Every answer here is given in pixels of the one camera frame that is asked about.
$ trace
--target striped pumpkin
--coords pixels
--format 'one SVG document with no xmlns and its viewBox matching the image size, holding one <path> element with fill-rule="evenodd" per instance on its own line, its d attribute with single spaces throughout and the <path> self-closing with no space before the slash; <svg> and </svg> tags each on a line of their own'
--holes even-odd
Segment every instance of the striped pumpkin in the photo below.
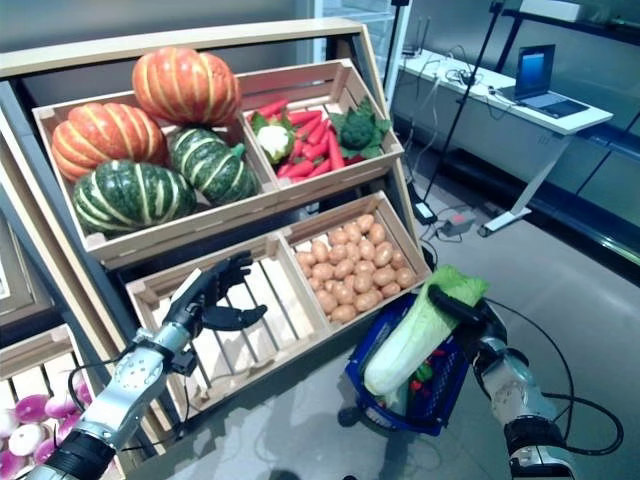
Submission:
<svg viewBox="0 0 640 480">
<path fill-rule="evenodd" d="M 227 125 L 241 98 L 238 79 L 223 60 L 175 47 L 136 62 L 133 91 L 147 112 L 179 125 Z"/>
<path fill-rule="evenodd" d="M 53 131 L 53 158 L 72 182 L 111 160 L 163 164 L 167 147 L 158 125 L 139 108 L 87 103 Z"/>
<path fill-rule="evenodd" d="M 149 163 L 103 163 L 75 184 L 73 205 L 89 232 L 113 236 L 193 212 L 194 190 L 184 177 Z"/>
<path fill-rule="evenodd" d="M 244 145 L 229 148 L 206 128 L 187 128 L 169 139 L 173 167 L 212 205 L 224 205 L 258 193 L 260 184 L 242 161 Z"/>
</svg>

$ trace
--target blue basket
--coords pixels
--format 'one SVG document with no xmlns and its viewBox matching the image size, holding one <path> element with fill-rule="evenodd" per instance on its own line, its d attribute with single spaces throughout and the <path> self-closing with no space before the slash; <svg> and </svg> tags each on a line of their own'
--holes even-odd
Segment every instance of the blue basket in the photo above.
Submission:
<svg viewBox="0 0 640 480">
<path fill-rule="evenodd" d="M 415 299 L 416 295 L 407 294 L 382 310 L 365 339 L 349 358 L 345 372 L 356 389 L 358 408 L 370 420 L 391 430 L 411 430 L 437 436 L 442 427 L 447 425 L 469 368 L 452 337 L 438 347 L 437 358 L 428 357 L 433 372 L 428 381 L 429 393 L 411 392 L 413 396 L 410 396 L 405 416 L 381 406 L 363 384 L 368 359 L 398 326 Z"/>
</svg>

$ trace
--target gray floor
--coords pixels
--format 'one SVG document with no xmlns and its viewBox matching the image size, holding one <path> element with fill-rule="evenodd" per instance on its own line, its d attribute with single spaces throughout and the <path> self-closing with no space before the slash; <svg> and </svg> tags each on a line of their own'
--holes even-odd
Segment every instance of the gray floor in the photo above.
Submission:
<svg viewBox="0 0 640 480">
<path fill-rule="evenodd" d="M 424 179 L 418 184 L 424 185 Z M 436 211 L 481 201 L 442 180 L 430 197 Z M 484 218 L 479 213 L 479 222 Z M 580 478 L 638 478 L 638 289 L 526 221 L 489 238 L 479 237 L 474 227 L 462 243 L 431 242 L 441 264 L 486 278 L 490 297 L 539 322 L 563 349 L 577 394 L 606 405 L 622 420 L 623 446 L 607 457 L 576 458 Z M 562 365 L 545 339 L 509 313 L 503 318 L 510 343 L 527 354 L 543 389 L 566 392 Z M 469 376 L 450 425 L 439 437 L 381 435 L 362 424 L 340 427 L 336 413 L 353 401 L 342 371 L 361 333 L 352 331 L 242 392 L 210 414 L 197 432 L 129 478 L 510 478 L 501 429 Z M 598 448 L 613 433 L 607 420 L 577 407 L 571 443 Z"/>
</svg>

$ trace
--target pumpkin stem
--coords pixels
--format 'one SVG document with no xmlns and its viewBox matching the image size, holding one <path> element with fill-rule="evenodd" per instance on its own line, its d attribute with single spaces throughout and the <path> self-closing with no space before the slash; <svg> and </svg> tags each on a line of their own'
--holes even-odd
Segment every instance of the pumpkin stem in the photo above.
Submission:
<svg viewBox="0 0 640 480">
<path fill-rule="evenodd" d="M 231 153 L 233 153 L 236 157 L 242 158 L 242 154 L 245 152 L 246 148 L 244 144 L 239 143 L 235 147 L 231 148 Z"/>
</svg>

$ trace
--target laptop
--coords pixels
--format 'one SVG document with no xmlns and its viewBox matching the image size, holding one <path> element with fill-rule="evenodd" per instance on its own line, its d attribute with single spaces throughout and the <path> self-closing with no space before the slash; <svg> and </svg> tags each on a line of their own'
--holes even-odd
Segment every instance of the laptop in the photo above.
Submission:
<svg viewBox="0 0 640 480">
<path fill-rule="evenodd" d="M 553 118 L 582 112 L 589 107 L 549 92 L 555 45 L 523 47 L 518 54 L 515 87 L 501 88 L 500 93 L 520 106 Z"/>
</svg>

